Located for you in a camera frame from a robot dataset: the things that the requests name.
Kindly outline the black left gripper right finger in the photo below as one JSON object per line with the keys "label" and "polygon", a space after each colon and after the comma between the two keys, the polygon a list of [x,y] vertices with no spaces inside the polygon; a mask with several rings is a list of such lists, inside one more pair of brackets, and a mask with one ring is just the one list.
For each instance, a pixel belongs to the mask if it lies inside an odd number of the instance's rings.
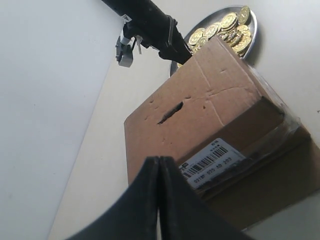
{"label": "black left gripper right finger", "polygon": [[168,156],[159,158],[159,197],[163,240],[252,239],[211,211]]}

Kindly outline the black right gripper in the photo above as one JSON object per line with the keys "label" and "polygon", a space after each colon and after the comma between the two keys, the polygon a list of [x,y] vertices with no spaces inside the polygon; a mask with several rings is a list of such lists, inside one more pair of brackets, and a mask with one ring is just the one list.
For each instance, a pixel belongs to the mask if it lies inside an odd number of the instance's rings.
{"label": "black right gripper", "polygon": [[177,21],[169,15],[133,19],[123,27],[123,36],[135,38],[139,47],[153,48],[164,60],[185,63],[191,57],[189,47],[177,28]]}

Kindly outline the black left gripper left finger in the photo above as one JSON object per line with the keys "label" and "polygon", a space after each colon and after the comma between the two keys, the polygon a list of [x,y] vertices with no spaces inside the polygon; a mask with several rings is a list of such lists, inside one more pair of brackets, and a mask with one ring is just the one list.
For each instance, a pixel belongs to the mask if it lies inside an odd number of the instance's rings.
{"label": "black left gripper left finger", "polygon": [[159,157],[147,157],[133,183],[98,219],[70,240],[156,240]]}

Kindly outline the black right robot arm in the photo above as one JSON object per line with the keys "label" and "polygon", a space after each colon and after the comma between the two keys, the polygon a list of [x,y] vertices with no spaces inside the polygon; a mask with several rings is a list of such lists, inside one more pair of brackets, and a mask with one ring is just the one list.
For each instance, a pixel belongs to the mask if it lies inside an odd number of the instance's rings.
{"label": "black right robot arm", "polygon": [[133,63],[133,50],[137,46],[153,48],[160,58],[184,64],[191,50],[178,31],[178,22],[161,11],[151,0],[104,0],[118,14],[124,25],[117,39],[116,61],[129,68]]}

